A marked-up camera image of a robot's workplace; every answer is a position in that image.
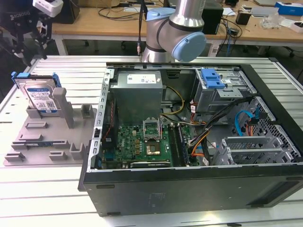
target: yellow wire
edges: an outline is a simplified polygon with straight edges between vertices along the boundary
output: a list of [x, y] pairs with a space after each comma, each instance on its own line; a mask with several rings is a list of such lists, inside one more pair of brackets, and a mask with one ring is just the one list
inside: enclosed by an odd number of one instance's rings
[[184, 108], [184, 102], [185, 100], [182, 98], [182, 96], [180, 95], [180, 93], [178, 91], [176, 91], [174, 88], [170, 87], [170, 86], [166, 86], [169, 87], [170, 89], [172, 89], [174, 92], [176, 92], [176, 94], [180, 97], [181, 101], [182, 101], [182, 106], [180, 107], [179, 110], [175, 111], [175, 112], [171, 112], [171, 113], [163, 113], [164, 115], [174, 115], [174, 114], [178, 114], [180, 113], [183, 108]]
[[199, 140], [199, 142], [195, 145], [195, 147], [194, 147], [194, 149], [193, 149], [193, 152], [191, 153], [192, 155], [195, 154], [195, 151], [196, 151], [197, 147], [199, 146], [199, 144], [202, 142], [202, 140], [204, 140], [204, 138], [205, 138], [208, 134], [209, 134], [209, 132], [208, 132], [205, 136], [203, 136], [203, 137]]

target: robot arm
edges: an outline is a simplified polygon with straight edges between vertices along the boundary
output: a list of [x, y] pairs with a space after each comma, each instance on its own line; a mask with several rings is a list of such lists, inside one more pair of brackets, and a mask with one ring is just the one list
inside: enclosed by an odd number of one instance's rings
[[143, 62], [189, 62], [206, 45], [202, 33], [205, 0], [179, 0], [176, 10], [155, 8], [147, 14], [147, 38]]
[[[30, 33], [39, 54], [46, 59], [44, 49], [51, 41], [52, 18], [60, 13], [62, 6], [62, 0], [0, 0], [0, 27], [12, 37], [11, 44], [0, 30], [0, 46], [30, 66], [31, 59], [24, 55], [24, 34]], [[40, 30], [37, 29], [38, 21], [41, 22]]]

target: white box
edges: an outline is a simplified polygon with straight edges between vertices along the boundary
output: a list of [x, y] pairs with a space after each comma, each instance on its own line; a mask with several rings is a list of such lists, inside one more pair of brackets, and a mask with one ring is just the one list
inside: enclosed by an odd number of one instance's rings
[[290, 29], [297, 33], [303, 33], [303, 21], [293, 23], [290, 25]]

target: hard drive label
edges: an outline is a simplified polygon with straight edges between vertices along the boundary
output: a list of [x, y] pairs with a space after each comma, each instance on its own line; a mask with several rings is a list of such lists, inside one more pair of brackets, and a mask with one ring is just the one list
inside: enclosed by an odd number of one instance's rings
[[28, 88], [27, 92], [37, 110], [51, 113], [58, 109], [55, 102], [49, 97], [51, 92], [48, 88]]

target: side panel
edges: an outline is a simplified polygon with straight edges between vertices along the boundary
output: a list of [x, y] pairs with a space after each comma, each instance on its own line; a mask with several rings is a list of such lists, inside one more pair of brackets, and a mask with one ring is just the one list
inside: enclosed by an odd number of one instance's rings
[[[303, 187], [303, 170], [295, 174], [295, 169], [249, 166], [86, 173], [84, 186], [101, 216], [272, 207]], [[89, 183], [101, 179], [106, 183]]]

